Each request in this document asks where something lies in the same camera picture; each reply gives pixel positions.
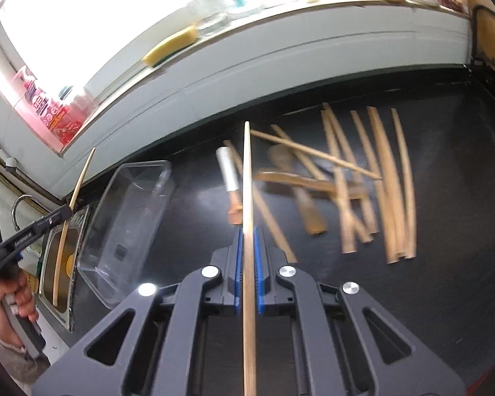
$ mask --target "gray sleeve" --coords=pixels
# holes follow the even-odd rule
[[[26,384],[33,384],[50,367],[50,361],[46,356],[33,360],[29,354],[8,348],[2,341],[0,341],[0,363],[12,378]]]

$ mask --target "curved metal faucet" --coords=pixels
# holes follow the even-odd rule
[[[35,198],[33,195],[24,194],[24,195],[19,196],[18,198],[16,198],[15,202],[13,203],[13,207],[11,209],[11,217],[13,218],[13,226],[15,227],[15,231],[17,231],[17,232],[20,231],[20,227],[16,221],[16,209],[18,208],[19,204],[22,201],[25,201],[26,199],[31,199],[33,202],[38,204],[41,207],[41,209],[43,209],[45,212],[47,212],[47,213],[50,212],[50,210],[48,210],[45,206],[43,206],[42,203],[37,198]]]

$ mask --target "transparent plastic box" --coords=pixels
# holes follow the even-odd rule
[[[121,165],[87,230],[78,270],[103,304],[114,308],[139,277],[174,190],[170,162]]]

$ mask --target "yellow sponge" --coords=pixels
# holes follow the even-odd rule
[[[143,62],[149,67],[152,67],[175,52],[178,52],[184,47],[193,44],[199,36],[200,34],[196,27],[191,26],[185,28],[179,33],[167,37],[160,44],[154,47],[154,49],[143,57]]]

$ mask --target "sink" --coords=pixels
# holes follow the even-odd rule
[[[57,307],[53,306],[53,281],[55,276],[55,265],[57,262],[58,245],[61,241],[62,225],[50,231],[48,242],[44,246],[44,260],[42,264],[41,283],[38,297],[44,306],[55,316],[55,318],[68,330],[71,329],[71,297],[73,283],[75,280],[75,261],[84,237],[85,223],[89,215],[90,206],[77,211],[70,220],[68,234],[62,253],[60,278],[58,282]],[[73,256],[73,267],[71,278],[66,273],[66,264],[70,256]]]

